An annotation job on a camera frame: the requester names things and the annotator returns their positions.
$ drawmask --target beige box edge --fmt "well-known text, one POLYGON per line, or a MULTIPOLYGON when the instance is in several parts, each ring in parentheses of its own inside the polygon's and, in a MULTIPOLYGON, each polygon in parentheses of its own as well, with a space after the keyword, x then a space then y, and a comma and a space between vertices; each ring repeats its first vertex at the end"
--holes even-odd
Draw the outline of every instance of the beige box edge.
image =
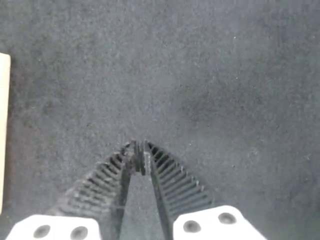
POLYGON ((0 214, 3 208, 11 57, 0 53, 0 214))

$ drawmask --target gray carpet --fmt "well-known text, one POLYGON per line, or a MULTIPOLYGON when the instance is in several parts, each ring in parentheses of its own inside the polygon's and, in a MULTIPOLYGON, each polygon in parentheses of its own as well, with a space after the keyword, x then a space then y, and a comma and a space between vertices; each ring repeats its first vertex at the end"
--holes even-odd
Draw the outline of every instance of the gray carpet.
MULTIPOLYGON (((193 166, 270 240, 320 237, 318 0, 3 0, 0 239, 128 139, 193 166)), ((162 240, 132 179, 122 240, 162 240)))

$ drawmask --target screw hole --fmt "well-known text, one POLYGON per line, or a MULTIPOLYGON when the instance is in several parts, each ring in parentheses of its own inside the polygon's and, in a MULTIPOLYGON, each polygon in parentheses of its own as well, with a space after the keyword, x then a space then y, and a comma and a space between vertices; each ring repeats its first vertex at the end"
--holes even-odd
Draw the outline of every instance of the screw hole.
POLYGON ((70 238, 72 240, 83 240, 88 235, 88 229, 85 226, 78 226, 72 230, 70 238))
POLYGON ((197 233, 201 231, 201 227, 199 225, 199 223, 197 223, 196 221, 186 221, 183 225, 183 230, 186 233, 197 233))
POLYGON ((222 224, 235 224, 237 221, 235 216, 228 212, 221 213, 218 218, 222 224))
POLYGON ((47 236, 49 232, 50 232, 50 226, 49 225, 42 225, 34 231, 33 237, 35 239, 42 239, 45 236, 47 236))

